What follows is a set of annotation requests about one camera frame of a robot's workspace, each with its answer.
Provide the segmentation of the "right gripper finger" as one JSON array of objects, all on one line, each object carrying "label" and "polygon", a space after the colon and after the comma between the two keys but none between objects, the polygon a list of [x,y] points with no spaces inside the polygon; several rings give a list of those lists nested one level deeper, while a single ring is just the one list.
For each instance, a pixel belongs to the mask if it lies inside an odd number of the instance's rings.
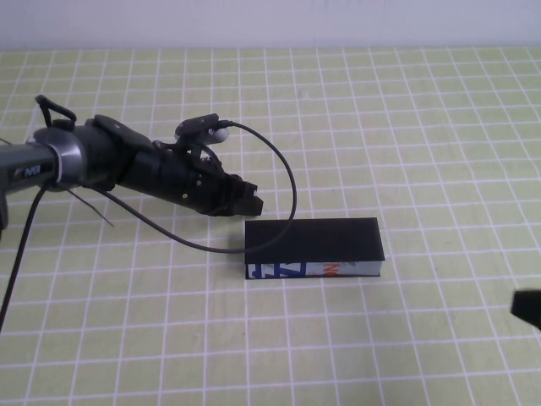
[{"label": "right gripper finger", "polygon": [[516,318],[541,329],[541,291],[518,289],[513,293],[510,312]]}]

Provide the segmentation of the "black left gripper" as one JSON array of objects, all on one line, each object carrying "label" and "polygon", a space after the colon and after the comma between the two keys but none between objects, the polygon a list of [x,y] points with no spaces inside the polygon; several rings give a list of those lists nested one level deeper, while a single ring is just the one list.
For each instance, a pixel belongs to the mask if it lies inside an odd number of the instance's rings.
[{"label": "black left gripper", "polygon": [[258,217],[258,186],[226,173],[216,159],[187,151],[123,146],[119,184],[211,217]]}]

